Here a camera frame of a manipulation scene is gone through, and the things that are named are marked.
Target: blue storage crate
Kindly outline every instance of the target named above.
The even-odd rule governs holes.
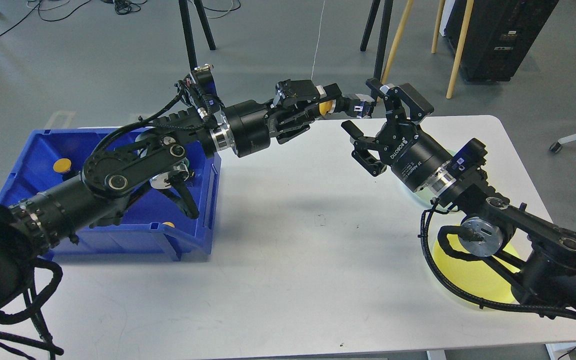
[[[34,130],[0,192],[0,204],[15,204],[61,183],[62,175],[53,170],[54,162],[60,158],[70,159],[71,168],[80,171],[94,147],[112,130]],[[114,145],[131,144],[140,133],[130,132]],[[197,219],[187,218],[171,200],[153,189],[126,211],[121,225],[83,228],[77,232],[78,245],[64,239],[44,256],[51,259],[54,255],[165,253],[179,261],[182,253],[194,249],[210,254],[221,158],[215,154],[206,159],[199,142],[185,148],[190,168],[195,171],[186,185],[199,209]]]

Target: yellow object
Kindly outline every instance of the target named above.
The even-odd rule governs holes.
[[[332,100],[319,103],[319,112],[321,116],[326,115],[332,109]]]
[[[450,241],[450,246],[453,249],[467,253],[459,242],[457,235],[448,235],[448,241]],[[504,250],[511,255],[519,257],[511,244],[507,244]],[[510,292],[510,284],[503,280],[493,269],[489,268],[488,265],[484,264],[483,261],[464,261],[450,257],[439,246],[439,241],[435,241],[432,247],[432,259],[443,272],[443,275],[461,289],[475,296],[498,301],[499,303],[510,304],[515,301],[513,294]],[[518,268],[512,265],[503,261],[500,262],[512,272],[519,271]]]
[[[52,170],[54,170],[55,173],[66,174],[68,171],[71,171],[71,166],[73,166],[73,162],[70,159],[62,157],[52,164]]]

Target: tabletop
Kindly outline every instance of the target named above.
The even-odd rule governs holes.
[[[372,136],[384,119],[355,123]],[[43,314],[65,350],[60,358],[199,360],[576,341],[576,321],[480,310],[443,289],[417,237],[426,206],[390,171],[372,177],[355,162],[340,125],[318,121],[286,144],[273,141],[243,158],[220,153],[211,255],[190,253],[181,262],[164,254],[57,256],[64,277]],[[448,150],[482,141],[491,185],[550,221],[497,118],[429,117],[422,128]],[[461,217],[435,216],[431,232]],[[512,244],[524,258],[530,253],[521,231]],[[38,273],[39,283],[47,276]],[[30,323],[0,331],[37,337]],[[0,349],[0,359],[7,355]]]

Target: wooden stool leg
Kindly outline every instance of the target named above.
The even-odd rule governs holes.
[[[383,75],[381,76],[381,83],[386,84],[388,80],[388,74],[391,72],[391,66],[393,66],[393,61],[395,60],[395,54],[397,53],[397,48],[400,47],[400,41],[402,41],[402,35],[404,34],[404,28],[406,28],[406,23],[408,22],[408,16],[410,15],[410,10],[415,0],[407,0],[406,8],[404,13],[401,15],[401,20],[399,21],[399,26],[397,27],[397,32],[395,33],[395,38],[392,41],[392,46],[390,47],[390,53],[388,54],[388,61],[386,61],[386,68],[383,70]]]
[[[437,10],[437,20],[434,22],[434,35],[432,36],[432,48],[430,52],[435,54],[437,52],[437,39],[439,38],[439,26],[442,23],[442,15],[444,14],[444,5],[446,0],[439,0],[439,9]]]
[[[463,22],[461,23],[461,33],[459,34],[457,51],[454,53],[454,63],[452,64],[452,73],[450,74],[450,83],[448,84],[446,99],[453,97],[455,82],[457,82],[457,74],[459,73],[459,64],[462,62],[462,53],[464,52],[464,44],[466,43],[466,34],[468,34],[468,25],[471,22],[471,15],[473,14],[474,3],[475,0],[467,0],[466,2],[466,12],[463,14]]]

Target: concrete floor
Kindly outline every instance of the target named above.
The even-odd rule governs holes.
[[[83,2],[71,0],[42,15],[61,18]],[[242,2],[241,9],[210,21],[216,51],[208,50],[191,12],[198,61],[215,65],[217,89],[227,105],[267,100],[279,80],[310,78],[322,14],[320,0]],[[204,3],[218,9],[230,5],[227,0]],[[367,92],[363,84],[373,73],[377,29],[368,51],[360,52],[359,43],[369,6],[366,0],[326,3],[313,75],[316,84],[336,82],[344,92]],[[403,6],[403,1],[395,2],[389,39]],[[434,105],[435,116],[498,117],[554,223],[576,230],[576,142],[556,155],[548,151],[560,137],[576,133],[576,0],[560,0],[510,82],[459,80],[451,100],[445,94],[452,53],[445,41],[437,54],[430,53],[436,6],[434,0],[414,4],[390,82],[413,84]],[[1,0],[0,10],[0,33],[30,11],[25,2]],[[32,14],[0,38],[0,188],[30,130],[44,128],[55,112],[64,111],[53,128],[123,125],[135,114],[160,109],[174,95],[174,81],[187,71],[174,1],[151,1],[128,16],[116,15],[112,5],[98,0],[60,22],[43,22]],[[74,117],[66,121],[63,114],[71,112]],[[375,112],[383,114],[383,109]],[[388,358],[422,359],[425,353]],[[530,345],[450,350],[446,358],[548,357],[544,346]]]

